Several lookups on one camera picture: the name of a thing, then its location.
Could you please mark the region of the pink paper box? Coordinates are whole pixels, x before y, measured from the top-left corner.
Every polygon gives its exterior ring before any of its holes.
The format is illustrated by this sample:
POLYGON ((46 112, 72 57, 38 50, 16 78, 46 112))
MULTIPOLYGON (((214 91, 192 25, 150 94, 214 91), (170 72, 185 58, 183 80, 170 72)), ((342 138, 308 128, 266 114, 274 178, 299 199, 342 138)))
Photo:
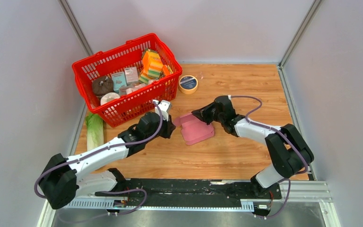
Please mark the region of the pink paper box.
POLYGON ((202 122, 191 113, 177 117, 173 123, 176 127, 181 127, 181 134, 186 145, 199 143, 215 135, 212 124, 202 122))

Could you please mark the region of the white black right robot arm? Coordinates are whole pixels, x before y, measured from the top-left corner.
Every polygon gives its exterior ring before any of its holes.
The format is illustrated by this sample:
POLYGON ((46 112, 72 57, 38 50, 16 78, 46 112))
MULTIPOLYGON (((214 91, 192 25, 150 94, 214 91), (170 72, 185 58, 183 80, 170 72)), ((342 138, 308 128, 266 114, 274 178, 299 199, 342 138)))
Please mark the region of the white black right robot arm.
POLYGON ((273 126, 237 114, 233 96, 218 96, 214 101, 191 113, 200 121, 218 122, 224 131, 236 137, 248 138, 267 146, 271 164, 251 178, 251 193, 263 198, 270 187, 297 174, 306 173, 314 155, 298 129, 292 124, 273 126))

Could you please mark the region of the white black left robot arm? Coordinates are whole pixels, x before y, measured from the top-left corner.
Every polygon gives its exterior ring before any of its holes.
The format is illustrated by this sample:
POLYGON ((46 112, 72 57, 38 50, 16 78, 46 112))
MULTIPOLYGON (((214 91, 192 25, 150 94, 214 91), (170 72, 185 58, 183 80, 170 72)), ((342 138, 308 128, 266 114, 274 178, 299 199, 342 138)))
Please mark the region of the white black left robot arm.
POLYGON ((45 166, 36 186, 51 208, 58 210, 74 198, 88 193, 109 191, 114 196, 125 192, 126 184, 112 172, 101 176, 93 172, 111 162, 130 157, 142 151, 157 137, 170 138, 175 125, 168 114, 148 112, 137 124, 118 134, 111 141, 79 155, 64 157, 56 154, 45 166))

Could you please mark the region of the grey pink small box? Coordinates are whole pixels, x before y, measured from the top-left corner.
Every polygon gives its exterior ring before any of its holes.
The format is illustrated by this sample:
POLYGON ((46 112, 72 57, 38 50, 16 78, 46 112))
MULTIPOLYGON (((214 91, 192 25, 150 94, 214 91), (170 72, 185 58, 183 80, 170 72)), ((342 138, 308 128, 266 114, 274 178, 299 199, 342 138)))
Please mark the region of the grey pink small box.
POLYGON ((133 83, 138 82, 139 73, 138 73, 137 67, 125 68, 124 73, 125 73, 126 83, 127 83, 128 86, 133 84, 133 83))

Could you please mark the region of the teal small box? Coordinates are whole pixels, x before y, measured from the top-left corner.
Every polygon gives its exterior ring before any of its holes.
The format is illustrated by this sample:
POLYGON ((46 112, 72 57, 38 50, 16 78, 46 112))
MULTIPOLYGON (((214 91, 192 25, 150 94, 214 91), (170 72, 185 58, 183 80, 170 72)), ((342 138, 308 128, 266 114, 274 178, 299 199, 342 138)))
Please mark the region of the teal small box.
POLYGON ((127 85, 124 71, 111 74, 113 90, 118 93, 120 88, 127 85))

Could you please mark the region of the yellow masking tape roll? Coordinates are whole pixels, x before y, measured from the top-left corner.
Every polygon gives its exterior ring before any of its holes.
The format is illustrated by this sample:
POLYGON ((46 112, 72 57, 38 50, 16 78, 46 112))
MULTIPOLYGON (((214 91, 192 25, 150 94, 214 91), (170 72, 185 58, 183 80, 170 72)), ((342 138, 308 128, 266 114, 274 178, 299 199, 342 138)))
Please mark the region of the yellow masking tape roll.
POLYGON ((180 77, 178 82, 179 90, 187 95, 193 94, 198 89, 199 82, 195 76, 185 75, 180 77))

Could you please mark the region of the green yellow sponge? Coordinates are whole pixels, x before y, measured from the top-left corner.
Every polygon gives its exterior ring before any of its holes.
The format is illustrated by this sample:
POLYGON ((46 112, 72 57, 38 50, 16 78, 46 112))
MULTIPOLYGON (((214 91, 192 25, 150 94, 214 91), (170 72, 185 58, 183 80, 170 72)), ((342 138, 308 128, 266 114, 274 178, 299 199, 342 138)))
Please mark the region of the green yellow sponge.
POLYGON ((149 77, 145 71, 141 71, 140 74, 139 74, 139 77, 138 77, 138 81, 140 83, 144 83, 144 84, 147 84, 147 85, 149 84, 149 81, 151 79, 152 78, 149 77))

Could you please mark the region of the red plastic shopping basket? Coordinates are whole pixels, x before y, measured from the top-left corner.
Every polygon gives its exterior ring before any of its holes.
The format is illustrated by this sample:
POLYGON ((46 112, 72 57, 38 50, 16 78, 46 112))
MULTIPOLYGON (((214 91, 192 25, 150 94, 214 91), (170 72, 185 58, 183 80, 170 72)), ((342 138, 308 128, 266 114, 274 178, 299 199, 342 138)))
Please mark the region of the red plastic shopping basket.
POLYGON ((75 82, 91 113, 116 127, 176 97, 182 67, 154 33, 97 52, 72 65, 75 82))

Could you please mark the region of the white tape roll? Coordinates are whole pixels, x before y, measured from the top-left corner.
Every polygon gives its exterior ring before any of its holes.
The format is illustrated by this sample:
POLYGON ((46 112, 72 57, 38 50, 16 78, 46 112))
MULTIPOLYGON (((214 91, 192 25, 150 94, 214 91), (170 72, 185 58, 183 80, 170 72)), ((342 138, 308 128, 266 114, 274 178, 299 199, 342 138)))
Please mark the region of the white tape roll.
POLYGON ((100 105, 104 105, 110 101, 113 101, 113 100, 116 100, 119 98, 120 98, 120 95, 115 92, 107 93, 100 99, 100 105))

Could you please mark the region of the napa cabbage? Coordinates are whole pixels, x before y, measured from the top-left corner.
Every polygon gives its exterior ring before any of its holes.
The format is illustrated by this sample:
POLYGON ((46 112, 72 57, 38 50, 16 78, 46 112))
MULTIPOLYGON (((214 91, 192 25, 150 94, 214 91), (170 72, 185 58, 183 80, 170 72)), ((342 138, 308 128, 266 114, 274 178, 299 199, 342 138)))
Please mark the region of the napa cabbage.
POLYGON ((89 113, 85 118, 86 123, 86 148, 93 150, 104 144, 104 124, 102 118, 94 113, 89 113))

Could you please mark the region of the orange yellow sponge pack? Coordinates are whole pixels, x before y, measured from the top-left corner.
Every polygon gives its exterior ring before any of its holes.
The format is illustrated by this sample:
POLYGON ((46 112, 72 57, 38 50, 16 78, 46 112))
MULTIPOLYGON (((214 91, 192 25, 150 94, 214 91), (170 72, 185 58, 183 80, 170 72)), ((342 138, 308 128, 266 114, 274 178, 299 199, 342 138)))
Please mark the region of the orange yellow sponge pack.
POLYGON ((146 49, 142 55, 144 71, 153 79, 160 78, 163 63, 160 55, 151 49, 146 49))

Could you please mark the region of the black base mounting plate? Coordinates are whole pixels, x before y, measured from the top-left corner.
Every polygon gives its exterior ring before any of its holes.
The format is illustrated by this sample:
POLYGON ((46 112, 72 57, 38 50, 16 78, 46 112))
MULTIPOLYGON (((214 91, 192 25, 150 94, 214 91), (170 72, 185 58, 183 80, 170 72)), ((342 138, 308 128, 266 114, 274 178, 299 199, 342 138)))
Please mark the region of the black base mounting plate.
POLYGON ((131 178, 117 184, 114 191, 137 188, 147 192, 143 205, 151 207, 237 208, 242 199, 282 198, 279 185, 257 195, 249 181, 131 178))

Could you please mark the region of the aluminium rail frame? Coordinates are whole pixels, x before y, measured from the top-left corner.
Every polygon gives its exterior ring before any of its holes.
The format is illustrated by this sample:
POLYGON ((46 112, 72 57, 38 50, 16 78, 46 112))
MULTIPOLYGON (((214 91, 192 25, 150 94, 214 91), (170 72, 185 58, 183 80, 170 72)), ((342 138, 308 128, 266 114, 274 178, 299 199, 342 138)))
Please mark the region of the aluminium rail frame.
POLYGON ((234 211, 253 212, 259 208, 277 210, 277 204, 283 203, 285 197, 288 202, 332 202, 327 184, 320 181, 291 181, 278 184, 282 198, 271 199, 242 199, 237 208, 194 208, 194 207, 151 207, 144 206, 147 197, 142 192, 131 192, 120 196, 103 196, 103 194, 80 196, 66 205, 67 209, 101 209, 101 210, 183 210, 183 211, 234 211))

